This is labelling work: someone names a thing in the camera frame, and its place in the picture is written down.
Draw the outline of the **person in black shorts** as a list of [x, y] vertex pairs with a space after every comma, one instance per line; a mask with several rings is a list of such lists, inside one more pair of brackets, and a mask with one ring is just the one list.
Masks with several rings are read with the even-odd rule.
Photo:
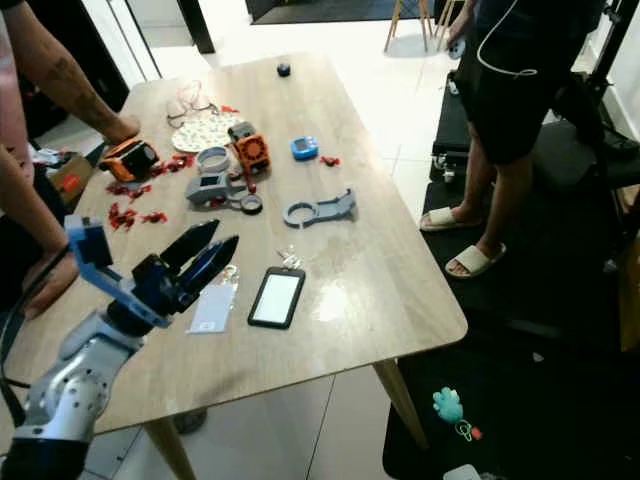
[[605, 0], [465, 0], [449, 45], [462, 42], [454, 83], [471, 136], [454, 215], [483, 225], [474, 244], [493, 256], [532, 188], [532, 147]]

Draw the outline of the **clear plastic sleeve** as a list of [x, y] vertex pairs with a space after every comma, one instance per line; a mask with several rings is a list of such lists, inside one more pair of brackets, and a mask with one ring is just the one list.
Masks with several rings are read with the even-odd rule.
[[236, 301], [236, 284], [207, 285], [201, 292], [189, 334], [223, 333]]

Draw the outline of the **hand of bare arm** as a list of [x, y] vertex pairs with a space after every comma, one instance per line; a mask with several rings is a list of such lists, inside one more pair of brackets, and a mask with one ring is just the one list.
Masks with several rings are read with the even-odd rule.
[[38, 261], [35, 268], [29, 270], [28, 278], [24, 280], [24, 287], [32, 283], [38, 285], [36, 292], [29, 297], [26, 307], [23, 308], [26, 320], [35, 320], [49, 310], [78, 278], [78, 265], [73, 253], [65, 253], [44, 279], [38, 279], [38, 274], [50, 264], [51, 259], [50, 253], [45, 259]]

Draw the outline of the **black floor mat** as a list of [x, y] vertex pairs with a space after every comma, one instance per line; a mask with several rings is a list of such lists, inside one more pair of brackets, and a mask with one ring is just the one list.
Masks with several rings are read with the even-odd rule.
[[[508, 480], [640, 480], [640, 355], [620, 343], [617, 276], [604, 266], [611, 223], [599, 193], [535, 188], [507, 255], [449, 280], [467, 330], [398, 362], [429, 447], [390, 413], [389, 476], [442, 480], [472, 465]], [[436, 416], [431, 393], [443, 387], [483, 439], [466, 442]]]

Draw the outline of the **wooden chair legs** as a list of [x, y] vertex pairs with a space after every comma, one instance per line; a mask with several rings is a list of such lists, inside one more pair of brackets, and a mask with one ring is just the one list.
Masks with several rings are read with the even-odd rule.
[[[396, 31], [399, 19], [401, 19], [401, 12], [403, 6], [407, 5], [408, 0], [396, 0], [394, 1], [392, 17], [390, 17], [390, 27], [387, 33], [387, 41], [384, 44], [384, 51], [388, 51], [390, 47], [390, 41], [396, 37]], [[425, 44], [429, 38], [435, 38], [438, 41], [436, 47], [440, 50], [447, 49], [447, 40], [449, 35], [449, 27], [452, 26], [453, 20], [460, 14], [462, 6], [465, 5], [465, 0], [431, 0], [433, 1], [438, 13], [436, 13], [435, 23], [433, 27], [428, 27], [428, 5], [429, 0], [413, 0], [415, 1], [417, 14], [419, 14], [419, 20], [422, 27], [422, 38], [424, 38]]]

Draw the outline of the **black hard case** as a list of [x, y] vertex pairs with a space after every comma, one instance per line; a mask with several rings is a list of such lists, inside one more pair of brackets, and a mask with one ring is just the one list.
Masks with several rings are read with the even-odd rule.
[[431, 182], [451, 183], [462, 177], [466, 170], [471, 136], [460, 90], [454, 83], [454, 73], [456, 70], [451, 70], [445, 77], [442, 110], [431, 143]]

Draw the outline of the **black card holder with keys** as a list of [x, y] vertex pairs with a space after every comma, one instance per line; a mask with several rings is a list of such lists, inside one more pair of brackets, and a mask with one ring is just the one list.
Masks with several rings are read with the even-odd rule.
[[301, 256], [297, 255], [293, 244], [276, 253], [282, 259], [282, 264], [266, 269], [247, 317], [247, 324], [287, 330], [291, 328], [294, 311], [300, 302], [306, 273]]

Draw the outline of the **white tape roll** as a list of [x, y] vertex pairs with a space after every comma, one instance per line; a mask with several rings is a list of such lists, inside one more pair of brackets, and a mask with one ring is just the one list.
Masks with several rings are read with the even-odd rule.
[[218, 174], [227, 172], [234, 155], [228, 151], [227, 147], [212, 146], [201, 151], [196, 159], [198, 161], [198, 169], [202, 174]]

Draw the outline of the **beige slipper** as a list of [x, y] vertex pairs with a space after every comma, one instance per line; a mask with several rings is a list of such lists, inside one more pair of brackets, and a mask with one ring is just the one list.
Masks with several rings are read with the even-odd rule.
[[507, 244], [499, 244], [498, 251], [493, 256], [486, 255], [477, 244], [471, 244], [466, 250], [457, 253], [453, 259], [445, 262], [444, 274], [454, 279], [471, 279], [486, 273], [497, 262], [506, 256]]
[[466, 227], [460, 219], [454, 215], [453, 207], [438, 207], [425, 212], [419, 221], [419, 229], [422, 232], [434, 232], [434, 230], [449, 230]]

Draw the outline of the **light wooden table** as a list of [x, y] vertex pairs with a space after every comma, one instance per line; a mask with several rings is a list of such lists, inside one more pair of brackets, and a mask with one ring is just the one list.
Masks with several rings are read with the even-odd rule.
[[[271, 156], [268, 177], [257, 187], [265, 204], [259, 215], [191, 209], [184, 193], [195, 170], [184, 169], [160, 175], [136, 202], [142, 214], [165, 212], [166, 223], [106, 233], [123, 270], [202, 221], [219, 219], [219, 236], [239, 237], [233, 257], [239, 285], [228, 329], [191, 335], [191, 316], [182, 314], [170, 328], [148, 335], [145, 347], [123, 367], [93, 428], [93, 433], [109, 433], [146, 426], [182, 479], [191, 479], [193, 471], [170, 417], [366, 365], [374, 367], [415, 443], [428, 448], [396, 362], [457, 342], [467, 330], [460, 305], [332, 61], [316, 52], [294, 52], [283, 61], [291, 65], [289, 77], [280, 78], [278, 61], [270, 58], [137, 84], [125, 101], [125, 114], [140, 119], [142, 136], [163, 159], [173, 155], [166, 109], [192, 91], [236, 108], [264, 134]], [[289, 143], [302, 136], [317, 141], [315, 159], [293, 159]], [[340, 164], [326, 166], [321, 156], [339, 157]], [[305, 229], [285, 225], [285, 207], [329, 200], [347, 188], [355, 191], [353, 218]], [[289, 244], [306, 273], [291, 328], [248, 325], [266, 269], [282, 264], [276, 251]]]

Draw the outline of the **hand of tattooed arm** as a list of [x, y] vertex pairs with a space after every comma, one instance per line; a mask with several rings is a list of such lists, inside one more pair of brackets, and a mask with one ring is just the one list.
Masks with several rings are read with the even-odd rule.
[[102, 136], [110, 145], [119, 145], [119, 143], [136, 137], [138, 133], [140, 133], [140, 123], [138, 123], [137, 116], [118, 115], [114, 123], [111, 123], [109, 128], [105, 129]]

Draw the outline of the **patterned round plate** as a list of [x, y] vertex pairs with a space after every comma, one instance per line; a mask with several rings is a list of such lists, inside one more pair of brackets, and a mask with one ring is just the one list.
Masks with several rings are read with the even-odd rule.
[[211, 147], [225, 147], [232, 140], [228, 131], [233, 125], [242, 123], [242, 116], [236, 113], [219, 113], [201, 118], [189, 119], [170, 137], [175, 151], [198, 154]]

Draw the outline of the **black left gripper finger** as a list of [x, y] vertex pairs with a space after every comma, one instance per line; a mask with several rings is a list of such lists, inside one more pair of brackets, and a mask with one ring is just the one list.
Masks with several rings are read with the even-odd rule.
[[193, 225], [186, 232], [174, 239], [163, 252], [160, 259], [165, 262], [169, 273], [179, 273], [197, 253], [205, 250], [220, 225], [219, 220], [209, 220], [205, 223]]
[[197, 296], [216, 275], [227, 268], [236, 255], [239, 239], [238, 236], [229, 236], [212, 242], [197, 253], [186, 269], [186, 293]]

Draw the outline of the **black equipment bag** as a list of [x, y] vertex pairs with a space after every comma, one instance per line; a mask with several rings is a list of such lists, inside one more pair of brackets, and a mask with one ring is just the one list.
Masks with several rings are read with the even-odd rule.
[[562, 192], [640, 186], [640, 141], [609, 122], [593, 77], [570, 73], [550, 111], [556, 119], [541, 127], [532, 151], [540, 182]]

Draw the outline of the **grey printed gripper part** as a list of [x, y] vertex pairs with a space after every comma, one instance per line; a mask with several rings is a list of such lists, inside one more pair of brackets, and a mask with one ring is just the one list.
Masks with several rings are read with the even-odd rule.
[[305, 229], [323, 221], [351, 219], [355, 216], [355, 191], [346, 192], [324, 201], [303, 201], [285, 207], [282, 219], [289, 228]]

